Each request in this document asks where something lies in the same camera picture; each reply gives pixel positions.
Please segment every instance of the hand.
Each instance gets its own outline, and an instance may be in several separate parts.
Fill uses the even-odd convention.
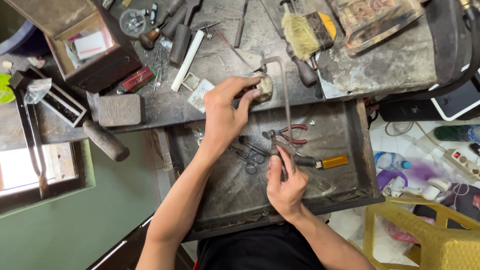
[[[250,103],[262,93],[256,88],[245,93],[243,90],[259,83],[260,78],[229,77],[205,94],[205,136],[201,145],[215,160],[243,130]],[[239,107],[234,109],[232,101],[241,94]]]
[[[282,173],[282,162],[279,156],[270,157],[266,177],[268,179],[267,197],[272,206],[282,217],[292,223],[301,215],[303,203],[301,198],[308,183],[308,175],[298,166],[295,172],[292,172],[292,163],[290,155],[281,147],[276,147],[282,155],[285,163],[285,169],[288,173],[288,179],[280,181]]]

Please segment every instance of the white wax stick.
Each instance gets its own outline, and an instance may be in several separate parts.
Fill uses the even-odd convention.
[[[197,34],[195,35],[195,38],[193,39],[193,42],[190,45],[190,48],[188,49],[187,55],[183,60],[183,63],[180,67],[177,77],[175,77],[175,80],[172,83],[171,89],[174,92],[179,91],[180,85],[183,79],[185,78],[185,75],[187,74],[188,69],[190,69],[190,65],[192,64],[193,58],[195,57],[195,54],[197,53],[198,47],[200,47],[200,43],[202,42],[202,39],[204,38],[204,36],[205,36],[205,33],[202,30],[197,31]]]

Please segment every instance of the yellow plastic stool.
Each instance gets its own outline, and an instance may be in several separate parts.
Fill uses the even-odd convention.
[[[435,225],[408,212],[395,203],[426,205],[437,212]],[[380,263],[373,258],[375,216],[381,215],[412,234],[420,242],[405,254],[417,266]],[[470,230],[447,229],[448,219]],[[363,248],[358,248],[378,270],[480,270],[480,222],[444,205],[423,198],[386,197],[383,203],[365,210]]]

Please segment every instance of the wooden box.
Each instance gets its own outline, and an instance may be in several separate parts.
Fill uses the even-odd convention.
[[[142,66],[129,38],[120,29],[117,19],[96,2],[6,1],[44,32],[63,79],[67,83],[97,93]],[[64,41],[95,24],[104,26],[103,29],[111,36],[113,46],[75,68],[67,55]]]

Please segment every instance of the person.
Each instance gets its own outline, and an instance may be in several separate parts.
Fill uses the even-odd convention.
[[[247,123],[250,103],[261,93],[254,88],[259,82],[259,78],[229,77],[205,94],[203,141],[156,211],[137,270],[175,268],[175,254],[193,224],[212,167]],[[234,109],[232,101],[242,93]],[[293,173],[289,155],[282,148],[278,150],[288,178],[280,181],[282,162],[280,157],[272,156],[266,193],[286,222],[200,240],[200,270],[375,269],[359,250],[302,204],[308,175],[298,167]]]

